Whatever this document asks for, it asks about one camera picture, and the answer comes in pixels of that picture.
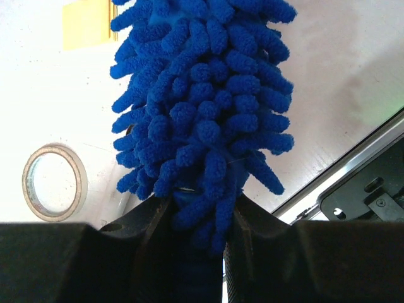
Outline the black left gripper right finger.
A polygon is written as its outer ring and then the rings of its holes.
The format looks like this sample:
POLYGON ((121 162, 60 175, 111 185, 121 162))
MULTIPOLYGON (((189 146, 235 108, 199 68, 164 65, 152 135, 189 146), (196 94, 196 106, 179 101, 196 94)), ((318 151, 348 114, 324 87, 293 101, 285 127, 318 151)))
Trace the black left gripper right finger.
POLYGON ((230 302, 402 302, 403 224, 288 225, 240 196, 225 272, 230 302))

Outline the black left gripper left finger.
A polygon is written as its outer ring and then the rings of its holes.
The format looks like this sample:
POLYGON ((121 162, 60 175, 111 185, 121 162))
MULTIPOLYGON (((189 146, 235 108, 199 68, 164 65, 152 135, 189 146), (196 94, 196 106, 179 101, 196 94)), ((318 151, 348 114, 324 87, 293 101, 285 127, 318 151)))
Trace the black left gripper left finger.
POLYGON ((167 302, 174 210, 151 197, 101 229, 2 224, 1 301, 167 302))

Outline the blue microfibre duster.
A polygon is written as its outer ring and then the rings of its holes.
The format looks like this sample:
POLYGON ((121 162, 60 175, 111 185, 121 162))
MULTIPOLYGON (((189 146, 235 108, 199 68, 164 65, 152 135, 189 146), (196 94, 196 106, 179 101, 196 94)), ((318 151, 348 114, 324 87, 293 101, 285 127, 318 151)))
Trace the blue microfibre duster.
POLYGON ((297 16, 286 1, 136 1, 110 23, 129 29, 110 76, 128 76, 113 103, 121 193, 171 199, 176 212, 165 302, 220 302, 235 203, 250 176, 284 187, 266 163, 294 145, 285 115, 290 52, 269 23, 297 16))

